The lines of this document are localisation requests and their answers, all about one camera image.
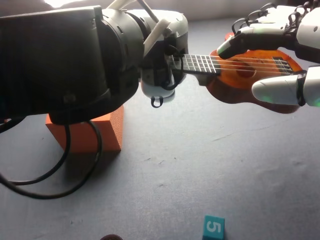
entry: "teal dice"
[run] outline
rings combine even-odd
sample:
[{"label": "teal dice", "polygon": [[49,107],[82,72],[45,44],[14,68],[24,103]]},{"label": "teal dice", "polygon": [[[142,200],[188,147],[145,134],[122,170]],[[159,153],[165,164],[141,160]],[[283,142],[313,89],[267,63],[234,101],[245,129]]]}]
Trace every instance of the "teal dice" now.
[{"label": "teal dice", "polygon": [[224,240],[225,219],[217,216],[206,215],[203,224],[202,240]]}]

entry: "gray table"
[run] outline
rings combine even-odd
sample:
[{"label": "gray table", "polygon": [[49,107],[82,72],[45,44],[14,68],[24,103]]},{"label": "gray table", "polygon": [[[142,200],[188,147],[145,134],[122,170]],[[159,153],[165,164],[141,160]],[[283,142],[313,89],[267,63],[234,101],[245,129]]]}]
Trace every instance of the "gray table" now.
[{"label": "gray table", "polygon": [[[233,21],[190,23],[190,52],[217,48]],[[193,76],[159,109],[140,89],[124,107],[123,150],[105,154],[76,193],[40,201],[0,186],[1,240],[200,240],[205,214],[225,218],[227,240],[320,239],[320,109],[225,104]],[[29,179],[60,158],[44,121],[28,117],[0,135],[6,176]],[[26,189],[64,190],[92,157],[75,155]]]}]

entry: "toy guitar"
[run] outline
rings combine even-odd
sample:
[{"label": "toy guitar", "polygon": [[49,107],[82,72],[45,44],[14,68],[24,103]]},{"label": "toy guitar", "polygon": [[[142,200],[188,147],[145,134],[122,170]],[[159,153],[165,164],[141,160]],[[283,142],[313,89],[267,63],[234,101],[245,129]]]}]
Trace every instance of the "toy guitar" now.
[{"label": "toy guitar", "polygon": [[[181,59],[171,59],[173,71],[181,70]],[[217,51],[210,55],[183,56],[183,72],[195,75],[216,99],[228,104],[254,103],[277,113],[289,114],[299,107],[279,105],[257,100],[252,85],[263,78],[290,75],[302,68],[279,50],[247,51],[229,59],[222,59]]]}]

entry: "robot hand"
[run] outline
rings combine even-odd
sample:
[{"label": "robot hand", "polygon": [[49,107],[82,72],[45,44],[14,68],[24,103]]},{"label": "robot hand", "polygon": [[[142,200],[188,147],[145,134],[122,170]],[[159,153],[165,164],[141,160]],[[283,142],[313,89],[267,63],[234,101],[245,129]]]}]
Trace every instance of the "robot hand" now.
[{"label": "robot hand", "polygon": [[[293,50],[300,59],[320,63],[320,8],[304,6],[278,6],[254,11],[248,18],[237,20],[229,37],[218,49],[220,58],[228,59],[247,50],[276,50],[284,47]],[[247,26],[236,32],[240,21]]]},{"label": "robot hand", "polygon": [[[235,23],[244,21],[247,26],[240,26],[237,32],[232,26],[235,34],[218,48],[218,55],[227,59],[247,50],[284,47],[293,50],[300,59],[320,63],[320,8],[315,8],[317,3],[261,9],[250,14],[258,13],[256,20],[239,19]],[[259,80],[252,85],[252,93],[258,100],[271,104],[320,107],[320,66]]]}]

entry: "white number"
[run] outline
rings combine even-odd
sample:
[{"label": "white number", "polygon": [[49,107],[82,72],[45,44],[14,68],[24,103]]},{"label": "white number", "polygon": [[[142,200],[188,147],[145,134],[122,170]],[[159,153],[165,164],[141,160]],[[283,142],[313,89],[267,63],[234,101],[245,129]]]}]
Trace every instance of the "white number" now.
[{"label": "white number", "polygon": [[213,222],[212,224],[213,224],[213,227],[210,227],[211,221],[208,221],[208,222],[206,223],[206,229],[207,229],[209,232],[213,233],[213,232],[215,232],[215,231],[217,230],[217,228],[218,228],[218,233],[220,233],[220,232],[221,232],[221,224],[218,223],[218,222]]}]

